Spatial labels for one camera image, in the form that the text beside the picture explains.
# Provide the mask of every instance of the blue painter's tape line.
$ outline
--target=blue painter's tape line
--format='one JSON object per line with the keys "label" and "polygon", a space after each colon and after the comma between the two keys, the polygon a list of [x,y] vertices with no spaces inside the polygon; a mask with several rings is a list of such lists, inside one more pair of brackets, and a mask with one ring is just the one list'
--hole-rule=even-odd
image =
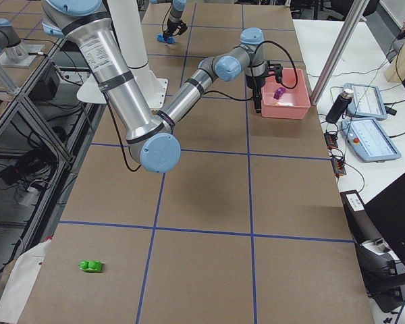
{"label": "blue painter's tape line", "polygon": [[143,225],[130,225],[130,224],[119,224],[119,223],[99,223],[93,221],[59,221],[60,224],[72,224],[72,225],[90,225],[90,226],[105,226],[105,227],[126,227],[126,228],[137,228],[139,230],[152,230],[152,226]]}
{"label": "blue painter's tape line", "polygon": [[184,233],[217,234],[217,235],[250,237],[249,233],[211,231],[211,230],[205,230],[205,229],[192,229],[192,228],[156,227],[156,230],[167,231],[167,232],[184,232]]}
{"label": "blue painter's tape line", "polygon": [[354,243],[353,240],[345,240],[341,238],[309,238],[304,236],[285,236],[271,234],[254,234],[256,238],[278,238],[282,240],[300,240],[300,241],[316,241],[316,242],[333,242],[333,243]]}
{"label": "blue painter's tape line", "polygon": [[150,246],[148,248],[148,253],[147,253],[146,268],[144,270],[144,278],[142,280],[140,301],[138,303],[138,310],[136,312],[135,324],[139,324],[139,322],[140,322],[141,311],[142,311],[142,302],[144,300],[144,293],[145,293],[145,289],[146,289],[147,276],[149,275],[149,267],[150,267],[151,253],[152,253],[152,250],[153,250],[153,242],[155,241],[157,218],[159,216],[159,209],[161,208],[161,201],[162,201],[162,195],[163,195],[163,185],[165,184],[165,176],[166,175],[164,173],[162,175],[161,187],[159,189],[159,197],[157,199],[155,220],[153,221],[153,230],[151,232]]}

